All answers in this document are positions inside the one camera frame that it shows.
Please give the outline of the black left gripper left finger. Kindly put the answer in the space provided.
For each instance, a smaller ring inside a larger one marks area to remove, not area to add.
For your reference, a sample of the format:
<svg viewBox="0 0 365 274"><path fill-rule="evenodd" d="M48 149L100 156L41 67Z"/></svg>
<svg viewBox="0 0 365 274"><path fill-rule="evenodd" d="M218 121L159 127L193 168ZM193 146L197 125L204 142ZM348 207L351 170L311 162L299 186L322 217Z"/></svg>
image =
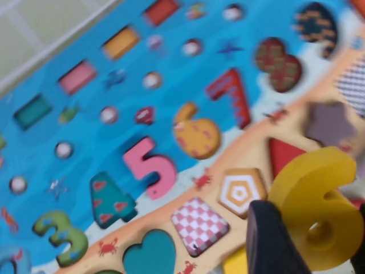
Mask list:
<svg viewBox="0 0 365 274"><path fill-rule="evenodd" d="M246 257L249 273L310 273L295 248L276 206L255 200L248 211Z"/></svg>

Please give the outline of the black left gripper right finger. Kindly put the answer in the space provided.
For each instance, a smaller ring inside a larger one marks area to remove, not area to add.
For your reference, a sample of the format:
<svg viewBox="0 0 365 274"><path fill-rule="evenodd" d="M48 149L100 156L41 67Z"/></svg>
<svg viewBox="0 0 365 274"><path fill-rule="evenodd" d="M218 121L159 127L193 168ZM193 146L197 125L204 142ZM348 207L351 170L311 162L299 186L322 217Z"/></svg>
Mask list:
<svg viewBox="0 0 365 274"><path fill-rule="evenodd" d="M354 256L351 258L351 265L354 269L355 274L365 274L365 235L363 235L362 243L355 253Z"/></svg>

